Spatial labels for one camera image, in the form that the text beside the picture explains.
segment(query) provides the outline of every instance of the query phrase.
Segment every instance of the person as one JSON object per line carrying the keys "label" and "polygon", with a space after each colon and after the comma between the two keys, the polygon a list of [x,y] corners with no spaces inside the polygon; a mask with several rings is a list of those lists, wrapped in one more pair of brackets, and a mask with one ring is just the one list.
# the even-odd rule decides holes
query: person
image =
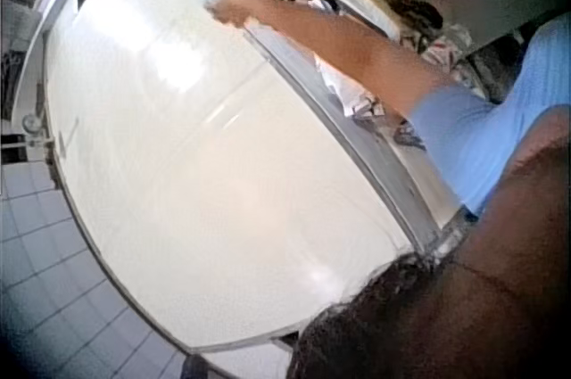
{"label": "person", "polygon": [[309,48],[408,119],[480,220],[442,263],[408,254],[314,318],[287,377],[559,375],[568,351],[571,17],[537,30],[506,101],[486,102],[344,17],[276,0],[219,0]]}

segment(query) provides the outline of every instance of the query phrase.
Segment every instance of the dark hair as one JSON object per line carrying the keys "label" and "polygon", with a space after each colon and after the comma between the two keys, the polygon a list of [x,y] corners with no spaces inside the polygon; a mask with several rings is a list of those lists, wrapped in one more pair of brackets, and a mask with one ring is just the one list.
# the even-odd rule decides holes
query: dark hair
{"label": "dark hair", "polygon": [[406,254],[371,279],[352,301],[321,312],[297,342],[287,378],[401,376],[399,317],[434,272],[433,261]]}

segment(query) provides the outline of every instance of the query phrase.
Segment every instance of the hand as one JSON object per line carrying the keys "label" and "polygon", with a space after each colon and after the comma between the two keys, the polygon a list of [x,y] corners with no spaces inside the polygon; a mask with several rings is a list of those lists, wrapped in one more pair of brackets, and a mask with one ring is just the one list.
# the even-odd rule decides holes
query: hand
{"label": "hand", "polygon": [[251,16],[249,0],[219,0],[206,8],[215,20],[242,28]]}

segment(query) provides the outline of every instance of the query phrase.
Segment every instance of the white board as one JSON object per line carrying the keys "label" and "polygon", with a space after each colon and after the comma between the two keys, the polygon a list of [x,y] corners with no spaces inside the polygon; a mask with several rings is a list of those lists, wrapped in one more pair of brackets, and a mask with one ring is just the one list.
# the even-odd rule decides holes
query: white board
{"label": "white board", "polygon": [[46,56],[78,214],[184,344],[291,328],[410,247],[322,122],[201,0],[69,0]]}

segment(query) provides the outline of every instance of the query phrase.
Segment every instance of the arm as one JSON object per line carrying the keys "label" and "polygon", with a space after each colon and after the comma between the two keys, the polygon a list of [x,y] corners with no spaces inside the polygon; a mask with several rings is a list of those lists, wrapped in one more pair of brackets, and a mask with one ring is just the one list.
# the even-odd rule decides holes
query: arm
{"label": "arm", "polygon": [[349,18],[278,0],[220,0],[211,12],[240,27],[248,18],[285,34],[360,82],[407,116],[424,95],[454,81],[375,31]]}

